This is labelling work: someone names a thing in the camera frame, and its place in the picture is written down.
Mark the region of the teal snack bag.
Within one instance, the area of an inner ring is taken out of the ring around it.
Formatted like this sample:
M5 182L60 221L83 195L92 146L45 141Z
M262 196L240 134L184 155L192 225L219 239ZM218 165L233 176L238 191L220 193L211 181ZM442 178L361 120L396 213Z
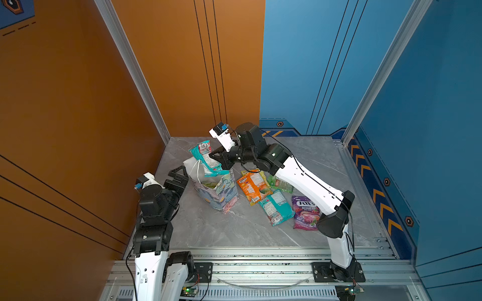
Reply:
M261 200L259 204L273 227L294 217L294 210L280 190L275 190Z
M224 176L228 170L222 169L221 163L212 159L210 154L213 149L209 140L205 140L190 149L192 156L200 162L206 177Z

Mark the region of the floral paper gift bag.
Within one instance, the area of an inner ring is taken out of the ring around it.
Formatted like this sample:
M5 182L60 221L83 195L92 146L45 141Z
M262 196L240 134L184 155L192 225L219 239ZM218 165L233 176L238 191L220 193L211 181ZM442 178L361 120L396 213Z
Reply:
M228 213L239 199L237 184L232 171L216 177L205 175L200 160L189 158L183 162L198 196L211 208Z

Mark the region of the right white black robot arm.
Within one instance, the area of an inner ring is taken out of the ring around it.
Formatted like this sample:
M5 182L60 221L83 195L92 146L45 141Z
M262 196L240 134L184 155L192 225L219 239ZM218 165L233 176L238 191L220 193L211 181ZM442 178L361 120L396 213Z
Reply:
M209 157L221 163L223 169L230 169L236 163L253 163L308 197L321 212L316 227L328 239L331 277L338 282L350 282L355 278L356 259L348 232L355 199L351 191L342 192L322 181L281 144L263 143L261 148L235 145L230 150L221 146Z

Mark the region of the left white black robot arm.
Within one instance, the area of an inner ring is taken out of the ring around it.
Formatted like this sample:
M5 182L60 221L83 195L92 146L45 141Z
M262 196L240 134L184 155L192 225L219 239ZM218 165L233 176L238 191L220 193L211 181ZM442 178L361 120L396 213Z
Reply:
M197 277L190 252L169 253L172 221L188 180L184 166L171 170L163 184L151 173L136 179L140 213L129 252L135 264L133 300L179 300L185 282Z

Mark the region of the yellow green snack bag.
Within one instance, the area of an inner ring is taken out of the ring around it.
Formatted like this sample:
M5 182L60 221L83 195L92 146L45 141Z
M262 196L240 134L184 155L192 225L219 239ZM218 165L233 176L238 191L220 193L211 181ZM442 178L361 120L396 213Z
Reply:
M270 189L271 186L267 181L266 175L263 171L241 171L242 175L248 175L251 181L258 187L258 188L268 188Z

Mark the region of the orange snack bag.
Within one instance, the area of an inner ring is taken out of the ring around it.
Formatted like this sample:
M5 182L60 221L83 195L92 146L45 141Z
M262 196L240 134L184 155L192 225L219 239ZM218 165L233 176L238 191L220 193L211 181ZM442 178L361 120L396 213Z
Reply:
M245 175L237 180L237 184L245 194L249 204L251 206L263 200L266 196L272 194L273 192L268 188L258 188L249 178Z

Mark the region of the green white snack bag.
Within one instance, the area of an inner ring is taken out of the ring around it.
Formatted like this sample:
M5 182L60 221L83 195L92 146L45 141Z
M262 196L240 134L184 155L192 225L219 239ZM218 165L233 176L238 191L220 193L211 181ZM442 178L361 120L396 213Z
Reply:
M280 190L281 192L292 194L294 190L291 184L273 175L268 175L267 182L272 192Z

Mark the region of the purple Fox's bag right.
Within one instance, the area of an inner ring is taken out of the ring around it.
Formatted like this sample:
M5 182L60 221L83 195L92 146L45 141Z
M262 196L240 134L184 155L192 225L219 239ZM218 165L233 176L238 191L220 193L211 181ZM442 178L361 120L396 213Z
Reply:
M294 229L317 231L317 222L320 219L320 209L305 196L292 196L292 209L294 211Z

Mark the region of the left circuit board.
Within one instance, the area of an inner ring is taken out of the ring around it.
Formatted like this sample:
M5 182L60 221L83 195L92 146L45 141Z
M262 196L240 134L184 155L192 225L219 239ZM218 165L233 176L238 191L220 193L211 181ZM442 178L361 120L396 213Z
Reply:
M180 297L195 298L198 294L199 294L199 288L197 286L182 287Z

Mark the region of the circuit board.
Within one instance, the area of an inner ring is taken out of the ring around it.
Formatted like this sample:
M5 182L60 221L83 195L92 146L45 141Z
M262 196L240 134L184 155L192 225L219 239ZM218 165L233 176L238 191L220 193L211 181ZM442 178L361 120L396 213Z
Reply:
M339 301L355 301L356 296L364 293L365 290L359 286L335 287Z
M199 294L199 288L197 286L182 287L180 297L195 298L198 294Z

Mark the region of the right circuit board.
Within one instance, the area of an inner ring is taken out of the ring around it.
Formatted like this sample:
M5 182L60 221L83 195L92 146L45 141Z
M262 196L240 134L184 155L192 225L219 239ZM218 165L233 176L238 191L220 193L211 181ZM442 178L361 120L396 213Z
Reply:
M364 293L365 290L359 286L335 287L339 301L355 301L356 296Z

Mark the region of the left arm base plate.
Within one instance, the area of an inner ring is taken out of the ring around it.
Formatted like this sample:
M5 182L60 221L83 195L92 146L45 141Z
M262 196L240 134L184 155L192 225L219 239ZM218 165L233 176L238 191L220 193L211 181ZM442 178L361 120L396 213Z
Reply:
M212 262L194 262L192 268L188 269L186 283L210 283L213 276Z

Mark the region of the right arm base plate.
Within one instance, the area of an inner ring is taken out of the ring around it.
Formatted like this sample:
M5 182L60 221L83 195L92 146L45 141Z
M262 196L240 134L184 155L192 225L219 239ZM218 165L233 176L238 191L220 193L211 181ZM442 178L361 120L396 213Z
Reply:
M331 262L313 262L311 268L316 283L366 282L362 266L357 261L352 262L348 268L341 268Z

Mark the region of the aluminium rail frame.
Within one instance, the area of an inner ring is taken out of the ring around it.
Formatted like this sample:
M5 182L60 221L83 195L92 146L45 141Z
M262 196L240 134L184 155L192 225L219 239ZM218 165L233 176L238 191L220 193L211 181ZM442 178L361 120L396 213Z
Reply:
M210 283L197 285L195 300L429 300L411 261L401 260L385 240L357 247L356 280L329 282L315 264L330 251L315 247L192 248L195 263L207 264Z

